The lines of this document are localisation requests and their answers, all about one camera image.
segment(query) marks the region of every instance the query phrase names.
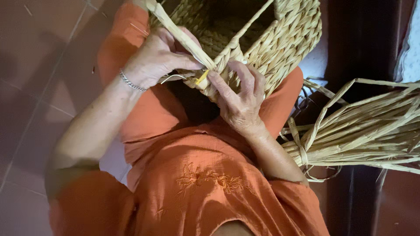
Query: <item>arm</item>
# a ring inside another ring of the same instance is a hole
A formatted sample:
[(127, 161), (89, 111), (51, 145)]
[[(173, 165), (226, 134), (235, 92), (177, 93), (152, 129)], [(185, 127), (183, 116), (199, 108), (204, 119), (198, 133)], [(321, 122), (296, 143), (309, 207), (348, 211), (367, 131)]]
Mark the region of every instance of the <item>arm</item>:
[[(186, 29), (182, 30), (194, 37)], [(177, 47), (167, 30), (158, 29), (129, 59), (123, 69), (126, 77), (133, 84), (148, 89), (175, 68), (198, 70), (202, 67), (192, 56), (179, 54), (182, 49)], [(87, 171), (99, 169), (99, 159), (142, 93), (130, 88), (118, 75), (91, 105), (73, 119), (47, 164), (45, 188), (49, 198)]]
[(267, 179), (284, 179), (308, 185), (292, 157), (270, 135), (258, 112), (264, 96), (265, 77), (254, 67), (233, 61), (229, 67), (241, 80), (241, 92), (235, 92), (215, 72), (208, 78), (220, 93), (218, 105), (223, 119), (250, 144)]

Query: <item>yellow strip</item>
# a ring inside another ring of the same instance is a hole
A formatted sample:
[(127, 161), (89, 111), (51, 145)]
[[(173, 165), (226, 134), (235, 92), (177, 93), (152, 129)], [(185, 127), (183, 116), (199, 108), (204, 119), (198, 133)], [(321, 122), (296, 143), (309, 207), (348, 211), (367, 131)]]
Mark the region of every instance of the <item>yellow strip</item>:
[(199, 79), (196, 79), (195, 84), (198, 85), (201, 81), (203, 81), (203, 79), (207, 76), (208, 73), (209, 73), (209, 70), (204, 71), (201, 77)]

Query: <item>silver chain bracelet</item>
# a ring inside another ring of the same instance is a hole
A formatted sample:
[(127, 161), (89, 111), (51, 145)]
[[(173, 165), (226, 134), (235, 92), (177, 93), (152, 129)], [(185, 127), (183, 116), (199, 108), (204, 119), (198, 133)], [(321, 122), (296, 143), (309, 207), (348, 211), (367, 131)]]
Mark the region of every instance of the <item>silver chain bracelet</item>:
[(125, 82), (128, 86), (130, 86), (131, 88), (136, 89), (136, 90), (139, 90), (139, 91), (142, 91), (142, 92), (146, 92), (146, 91), (147, 91), (147, 89), (142, 89), (142, 88), (140, 88), (139, 86), (136, 86), (136, 85), (134, 85), (133, 83), (131, 83), (131, 82), (129, 81), (129, 79), (127, 79), (127, 77), (126, 77), (126, 75), (124, 74), (123, 70), (121, 70), (121, 69), (120, 69), (120, 77), (121, 77), (121, 79), (123, 79), (123, 81), (124, 81), (124, 82)]

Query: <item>embroidered floral pattern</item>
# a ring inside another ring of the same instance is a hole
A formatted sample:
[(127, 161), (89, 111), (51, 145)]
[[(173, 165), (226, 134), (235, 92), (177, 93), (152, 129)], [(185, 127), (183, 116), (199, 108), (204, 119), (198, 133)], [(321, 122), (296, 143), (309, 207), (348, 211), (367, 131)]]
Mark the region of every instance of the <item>embroidered floral pattern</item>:
[(185, 165), (183, 175), (176, 180), (179, 185), (183, 186), (179, 193), (183, 192), (189, 186), (200, 186), (204, 181), (213, 181), (215, 184), (221, 186), (226, 193), (231, 193), (233, 189), (248, 189), (254, 194), (254, 191), (244, 185), (239, 177), (232, 177), (215, 172), (204, 173), (201, 171), (200, 167), (197, 167), (194, 170), (193, 163)]

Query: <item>sleeve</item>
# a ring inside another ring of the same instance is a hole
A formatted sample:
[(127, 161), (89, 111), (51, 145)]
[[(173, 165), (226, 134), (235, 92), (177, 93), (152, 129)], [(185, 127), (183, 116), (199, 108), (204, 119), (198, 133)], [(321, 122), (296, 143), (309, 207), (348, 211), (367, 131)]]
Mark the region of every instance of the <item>sleeve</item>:
[(91, 171), (50, 202), (54, 235), (124, 235), (135, 211), (132, 192), (104, 171)]
[(329, 235), (318, 198), (310, 187), (283, 180), (269, 181), (269, 183), (278, 201), (304, 235)]

